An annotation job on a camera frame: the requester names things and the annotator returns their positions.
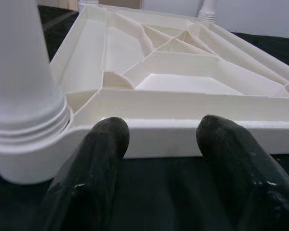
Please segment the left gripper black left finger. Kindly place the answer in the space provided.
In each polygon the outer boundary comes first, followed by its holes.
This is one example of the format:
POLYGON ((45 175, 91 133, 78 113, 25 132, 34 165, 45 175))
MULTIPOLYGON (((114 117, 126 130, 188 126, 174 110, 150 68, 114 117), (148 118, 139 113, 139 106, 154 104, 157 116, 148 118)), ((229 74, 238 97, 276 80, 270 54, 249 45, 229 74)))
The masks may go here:
POLYGON ((95 124, 51 182, 37 211, 39 231, 106 231, 130 130, 119 117, 95 124))

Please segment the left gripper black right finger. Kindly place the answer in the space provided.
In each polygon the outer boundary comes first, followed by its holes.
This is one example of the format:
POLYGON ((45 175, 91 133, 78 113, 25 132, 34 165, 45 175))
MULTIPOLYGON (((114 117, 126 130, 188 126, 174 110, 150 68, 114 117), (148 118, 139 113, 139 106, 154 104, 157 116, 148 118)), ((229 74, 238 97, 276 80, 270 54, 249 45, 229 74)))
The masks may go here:
POLYGON ((289 175, 243 126, 206 115, 197 144, 236 231, 289 231, 289 175))

